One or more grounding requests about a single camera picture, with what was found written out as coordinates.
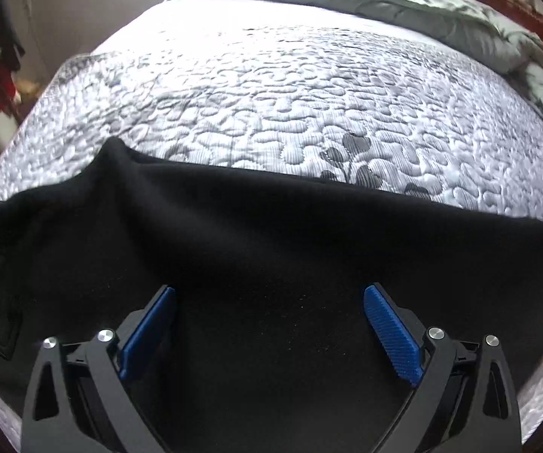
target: silver pin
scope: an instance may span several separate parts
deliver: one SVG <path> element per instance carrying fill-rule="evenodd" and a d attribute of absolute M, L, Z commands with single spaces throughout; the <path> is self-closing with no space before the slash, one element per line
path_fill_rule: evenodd
<path fill-rule="evenodd" d="M 97 334 L 97 340 L 101 342 L 109 342 L 114 338 L 114 331 L 110 330 L 109 328 L 105 328 L 104 330 L 100 330 Z"/>
<path fill-rule="evenodd" d="M 431 327 L 430 329 L 428 329 L 428 336 L 431 339 L 440 341 L 442 338 L 445 337 L 445 332 L 442 331 L 439 327 Z"/>
<path fill-rule="evenodd" d="M 488 335 L 485 337 L 485 342 L 491 347 L 496 347 L 500 343 L 500 340 L 495 335 Z"/>
<path fill-rule="evenodd" d="M 48 337 L 43 341 L 43 347 L 45 349 L 53 349 L 58 344 L 58 340 L 55 337 Z"/>

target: quilted bedspread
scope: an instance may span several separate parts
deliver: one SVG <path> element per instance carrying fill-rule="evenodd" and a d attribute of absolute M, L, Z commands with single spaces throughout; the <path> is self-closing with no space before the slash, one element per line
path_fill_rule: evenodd
<path fill-rule="evenodd" d="M 74 176 L 117 136 L 168 160 L 543 220 L 532 107 L 464 54 L 361 21 L 270 2 L 158 5 L 106 52 L 62 66 L 2 155 L 0 199 Z M 524 434 L 536 416 L 522 410 Z"/>

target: bed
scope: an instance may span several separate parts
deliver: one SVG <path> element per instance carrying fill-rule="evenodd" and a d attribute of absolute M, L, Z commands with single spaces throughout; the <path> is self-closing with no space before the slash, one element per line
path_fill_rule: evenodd
<path fill-rule="evenodd" d="M 59 69 L 0 159 L 0 200 L 74 176 L 117 136 L 168 160 L 543 220 L 543 116 L 511 83 L 378 20 L 169 0 Z M 518 398 L 526 441 L 543 420 L 543 360 Z M 19 450 L 21 420 L 1 400 L 0 426 Z"/>

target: rumpled comforter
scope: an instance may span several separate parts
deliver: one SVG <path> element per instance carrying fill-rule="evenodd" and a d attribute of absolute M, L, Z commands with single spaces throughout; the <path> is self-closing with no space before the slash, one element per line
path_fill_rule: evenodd
<path fill-rule="evenodd" d="M 505 76 L 543 117 L 543 43 L 475 0 L 271 0 L 360 15 L 421 32 Z"/>

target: mattress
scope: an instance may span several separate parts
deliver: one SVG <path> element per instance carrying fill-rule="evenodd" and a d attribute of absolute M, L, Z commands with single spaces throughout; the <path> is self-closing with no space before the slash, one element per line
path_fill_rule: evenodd
<path fill-rule="evenodd" d="M 168 160 L 543 220 L 543 121 L 504 78 L 416 32 L 320 8 L 150 9 L 61 67 L 0 159 L 0 199 L 74 176 L 110 136 Z M 543 361 L 519 403 L 526 440 L 543 419 Z M 1 400 L 0 425 L 18 449 Z"/>

